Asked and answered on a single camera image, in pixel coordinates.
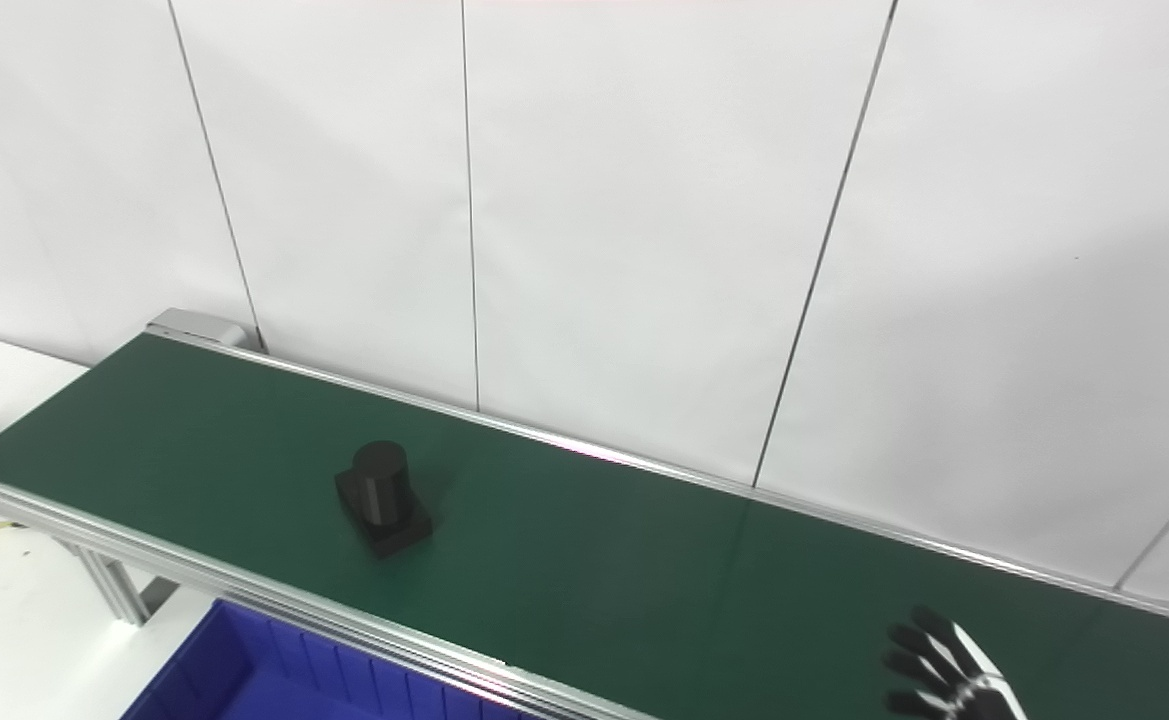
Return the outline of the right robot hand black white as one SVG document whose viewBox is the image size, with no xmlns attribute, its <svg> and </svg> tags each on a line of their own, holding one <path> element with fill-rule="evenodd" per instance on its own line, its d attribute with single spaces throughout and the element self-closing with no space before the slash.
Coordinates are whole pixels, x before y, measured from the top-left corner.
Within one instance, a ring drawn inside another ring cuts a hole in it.
<svg viewBox="0 0 1169 720">
<path fill-rule="evenodd" d="M 1012 684 L 971 634 L 931 607 L 916 605 L 908 623 L 887 629 L 892 648 L 881 662 L 916 684 L 888 691 L 884 707 L 914 719 L 1028 719 Z"/>
</svg>

